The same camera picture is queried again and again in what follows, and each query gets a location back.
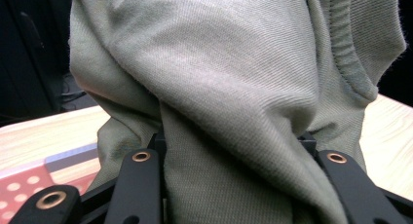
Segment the knit fabric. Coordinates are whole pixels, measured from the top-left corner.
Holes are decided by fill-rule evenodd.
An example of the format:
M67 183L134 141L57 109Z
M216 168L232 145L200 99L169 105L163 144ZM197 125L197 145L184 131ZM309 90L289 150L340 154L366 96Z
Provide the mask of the knit fabric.
M353 156L404 50L397 0L74 0L71 71L111 116L102 169L164 126L170 223L346 223L296 137Z

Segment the sage green sweater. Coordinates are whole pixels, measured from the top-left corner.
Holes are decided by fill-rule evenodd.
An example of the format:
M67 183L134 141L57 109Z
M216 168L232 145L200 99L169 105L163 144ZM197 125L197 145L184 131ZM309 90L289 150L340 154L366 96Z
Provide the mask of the sage green sweater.
M297 141L358 144L404 50L397 0L74 0L71 71L111 119L102 170L164 125L171 223L346 223Z

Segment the wooden table surface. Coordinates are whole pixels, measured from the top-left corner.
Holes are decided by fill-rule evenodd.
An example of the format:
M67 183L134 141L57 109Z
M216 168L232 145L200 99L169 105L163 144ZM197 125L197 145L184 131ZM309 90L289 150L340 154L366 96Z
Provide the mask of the wooden table surface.
M96 142L108 118L97 106L1 128L0 170ZM360 144L376 185L413 200L413 108L379 95L366 109ZM96 170L94 160L54 179Z

